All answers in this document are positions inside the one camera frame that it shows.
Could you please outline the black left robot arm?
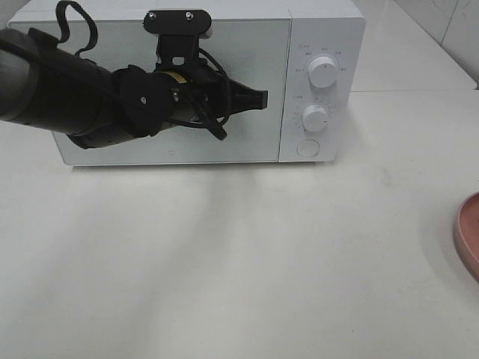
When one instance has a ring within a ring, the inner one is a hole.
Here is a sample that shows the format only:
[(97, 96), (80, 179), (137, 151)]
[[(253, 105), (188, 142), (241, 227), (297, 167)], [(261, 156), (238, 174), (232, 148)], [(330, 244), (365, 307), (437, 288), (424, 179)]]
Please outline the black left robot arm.
[(266, 91), (234, 81), (205, 51), (196, 64), (108, 71), (58, 44), (35, 28), (1, 31), (4, 122), (58, 132), (89, 150), (175, 127), (223, 140), (231, 116), (268, 105)]

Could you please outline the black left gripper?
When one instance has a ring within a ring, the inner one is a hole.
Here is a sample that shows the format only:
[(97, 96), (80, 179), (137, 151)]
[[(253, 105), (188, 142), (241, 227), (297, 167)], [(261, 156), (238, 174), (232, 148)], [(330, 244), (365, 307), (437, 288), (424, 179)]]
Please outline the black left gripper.
[(255, 90), (232, 81), (223, 69), (215, 70), (206, 61), (198, 67), (176, 66), (157, 70), (172, 80), (175, 101), (172, 118), (205, 126), (223, 126), (232, 114), (264, 110), (267, 90)]

